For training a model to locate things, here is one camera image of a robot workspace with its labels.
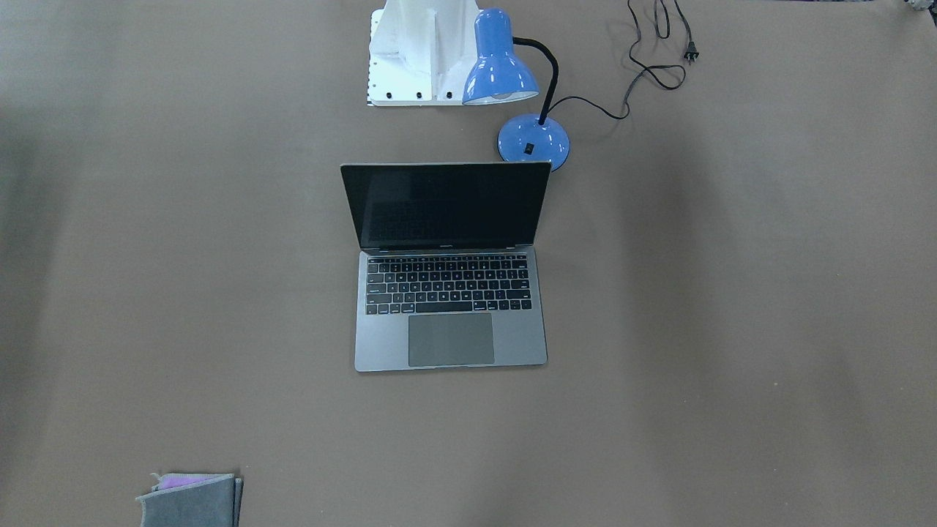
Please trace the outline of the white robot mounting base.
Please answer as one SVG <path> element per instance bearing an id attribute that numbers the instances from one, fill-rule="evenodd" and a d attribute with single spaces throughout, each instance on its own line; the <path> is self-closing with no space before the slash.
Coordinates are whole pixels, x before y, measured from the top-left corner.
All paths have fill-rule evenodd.
<path id="1" fill-rule="evenodd" d="M 388 1 L 374 10 L 368 105 L 462 106 L 480 12 L 475 1 Z"/>

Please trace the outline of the grey laptop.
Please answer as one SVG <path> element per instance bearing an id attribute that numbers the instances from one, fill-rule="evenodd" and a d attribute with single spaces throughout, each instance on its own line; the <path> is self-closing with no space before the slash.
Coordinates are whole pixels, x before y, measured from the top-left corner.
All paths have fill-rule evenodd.
<path id="1" fill-rule="evenodd" d="M 534 240 L 548 162 L 346 163 L 358 373 L 548 362 Z"/>

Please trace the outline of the folded grey cloth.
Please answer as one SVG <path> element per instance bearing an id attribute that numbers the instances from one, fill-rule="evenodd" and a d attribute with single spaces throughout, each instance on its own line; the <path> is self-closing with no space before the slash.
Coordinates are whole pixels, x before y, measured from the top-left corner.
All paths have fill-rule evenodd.
<path id="1" fill-rule="evenodd" d="M 141 526 L 237 526 L 243 479 L 236 474 L 168 473 L 136 501 Z"/>

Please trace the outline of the blue desk lamp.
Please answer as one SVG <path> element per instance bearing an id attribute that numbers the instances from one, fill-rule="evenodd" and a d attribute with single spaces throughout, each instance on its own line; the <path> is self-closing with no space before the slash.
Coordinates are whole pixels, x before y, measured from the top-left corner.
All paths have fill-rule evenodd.
<path id="1" fill-rule="evenodd" d="M 551 77 L 541 111 L 509 119 L 496 136 L 496 147 L 506 162 L 546 162 L 557 171 L 571 149 L 565 128 L 548 115 L 558 86 L 558 60 L 540 41 L 516 37 L 511 17 L 502 9 L 482 10 L 473 30 L 477 59 L 466 75 L 464 105 L 494 105 L 538 96 L 541 89 L 534 73 L 516 56 L 515 47 L 539 50 L 548 60 Z"/>

